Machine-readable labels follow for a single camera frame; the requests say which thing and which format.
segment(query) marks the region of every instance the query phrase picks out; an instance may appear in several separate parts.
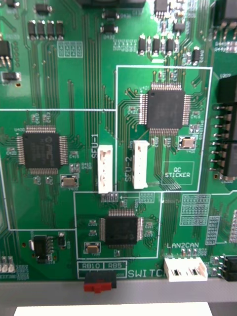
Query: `capacitor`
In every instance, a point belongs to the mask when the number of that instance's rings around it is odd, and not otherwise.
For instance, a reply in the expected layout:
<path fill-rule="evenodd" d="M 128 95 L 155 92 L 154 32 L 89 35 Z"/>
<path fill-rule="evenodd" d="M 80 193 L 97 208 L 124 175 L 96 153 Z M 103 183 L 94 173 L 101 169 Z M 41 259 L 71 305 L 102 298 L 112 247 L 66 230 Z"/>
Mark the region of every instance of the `capacitor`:
<path fill-rule="evenodd" d="M 194 66 L 197 66 L 199 61 L 200 61 L 200 48 L 198 46 L 195 46 L 192 53 L 192 63 Z"/>

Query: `surface mount component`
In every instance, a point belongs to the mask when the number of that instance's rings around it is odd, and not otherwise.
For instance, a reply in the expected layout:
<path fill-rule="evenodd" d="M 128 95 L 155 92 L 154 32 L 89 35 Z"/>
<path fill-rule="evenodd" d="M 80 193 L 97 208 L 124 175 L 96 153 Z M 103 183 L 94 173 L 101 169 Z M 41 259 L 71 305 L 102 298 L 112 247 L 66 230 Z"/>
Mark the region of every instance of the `surface mount component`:
<path fill-rule="evenodd" d="M 237 103 L 237 75 L 219 80 L 217 89 L 218 103 Z"/>
<path fill-rule="evenodd" d="M 218 0 L 215 3 L 214 25 L 231 29 L 237 26 L 237 1 L 236 0 Z"/>
<path fill-rule="evenodd" d="M 68 164 L 67 138 L 59 136 L 54 126 L 28 125 L 17 137 L 19 164 L 31 174 L 57 174 Z"/>
<path fill-rule="evenodd" d="M 82 7 L 142 8 L 146 0 L 77 0 Z"/>
<path fill-rule="evenodd" d="M 140 124 L 152 134 L 176 134 L 189 123 L 190 98 L 179 84 L 152 83 L 140 97 Z"/>
<path fill-rule="evenodd" d="M 0 66 L 11 67 L 11 49 L 7 40 L 0 40 Z"/>
<path fill-rule="evenodd" d="M 161 18 L 167 12 L 168 0 L 155 0 L 154 14 L 156 17 Z"/>
<path fill-rule="evenodd" d="M 52 12 L 52 7 L 50 5 L 44 3 L 36 3 L 35 5 L 35 12 L 39 15 L 48 15 Z"/>
<path fill-rule="evenodd" d="M 1 73 L 1 81 L 2 82 L 17 82 L 21 80 L 21 74 L 20 73 Z"/>
<path fill-rule="evenodd" d="M 100 240 L 115 248 L 136 245 L 143 239 L 144 219 L 135 216 L 134 210 L 110 210 L 100 220 Z"/>
<path fill-rule="evenodd" d="M 115 25 L 115 24 L 103 24 L 100 27 L 100 33 L 103 34 L 114 34 L 114 33 L 118 33 L 119 32 L 119 28 Z"/>

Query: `gray metal edge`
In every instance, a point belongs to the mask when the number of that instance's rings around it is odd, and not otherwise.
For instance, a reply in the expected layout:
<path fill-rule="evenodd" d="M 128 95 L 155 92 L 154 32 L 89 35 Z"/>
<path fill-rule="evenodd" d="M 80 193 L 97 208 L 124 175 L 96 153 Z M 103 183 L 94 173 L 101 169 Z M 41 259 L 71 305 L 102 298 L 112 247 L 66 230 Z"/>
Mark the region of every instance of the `gray metal edge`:
<path fill-rule="evenodd" d="M 118 281 L 117 289 L 85 293 L 83 282 L 4 282 L 0 307 L 172 302 L 237 302 L 237 282 Z"/>

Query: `integrated circuit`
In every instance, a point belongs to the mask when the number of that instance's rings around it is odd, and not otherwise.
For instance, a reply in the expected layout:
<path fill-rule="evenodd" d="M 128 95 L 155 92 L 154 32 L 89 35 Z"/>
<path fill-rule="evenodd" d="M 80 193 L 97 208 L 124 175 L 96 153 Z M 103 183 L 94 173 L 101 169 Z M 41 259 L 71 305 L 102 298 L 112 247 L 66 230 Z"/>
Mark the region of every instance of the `integrated circuit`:
<path fill-rule="evenodd" d="M 67 138 L 59 136 L 54 126 L 28 125 L 17 137 L 19 164 L 31 174 L 57 174 L 61 165 L 68 164 Z"/>
<path fill-rule="evenodd" d="M 110 210 L 100 221 L 100 240 L 109 247 L 128 247 L 143 239 L 142 217 L 135 216 L 134 210 Z"/>
<path fill-rule="evenodd" d="M 179 84 L 152 83 L 147 94 L 141 94 L 139 123 L 151 134 L 176 135 L 189 124 L 190 96 Z"/>

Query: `circuit board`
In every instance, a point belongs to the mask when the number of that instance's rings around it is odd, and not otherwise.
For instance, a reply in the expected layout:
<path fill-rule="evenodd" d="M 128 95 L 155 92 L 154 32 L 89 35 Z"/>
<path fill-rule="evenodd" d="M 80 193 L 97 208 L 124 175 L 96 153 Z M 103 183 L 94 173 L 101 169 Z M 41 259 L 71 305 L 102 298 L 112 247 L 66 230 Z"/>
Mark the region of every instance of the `circuit board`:
<path fill-rule="evenodd" d="M 236 0 L 0 0 L 1 281 L 237 280 L 236 35 Z"/>

